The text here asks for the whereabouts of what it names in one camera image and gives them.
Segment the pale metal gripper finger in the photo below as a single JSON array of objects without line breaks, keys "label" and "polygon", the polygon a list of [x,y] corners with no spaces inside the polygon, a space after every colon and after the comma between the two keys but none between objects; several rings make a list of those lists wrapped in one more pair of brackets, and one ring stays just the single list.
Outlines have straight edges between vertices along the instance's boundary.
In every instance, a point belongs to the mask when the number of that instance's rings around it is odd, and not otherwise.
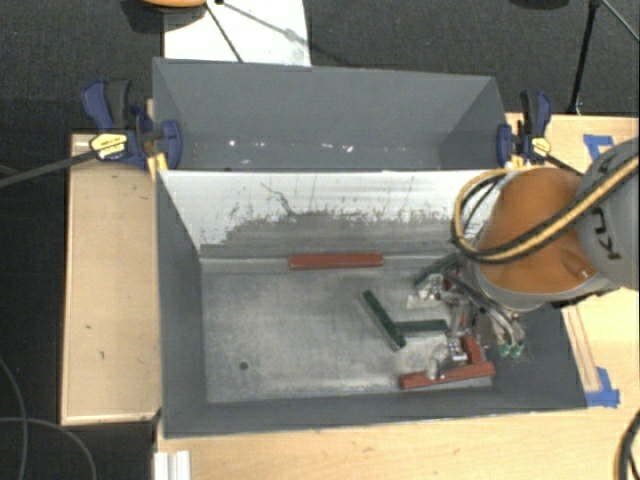
[{"label": "pale metal gripper finger", "polygon": [[453,369],[467,364],[467,354],[460,344],[448,341],[435,347],[431,353],[425,369],[429,380],[443,380]]},{"label": "pale metal gripper finger", "polygon": [[435,307],[441,302],[444,290],[444,278],[442,275],[429,275],[419,281],[407,297],[408,309],[427,309]]}]

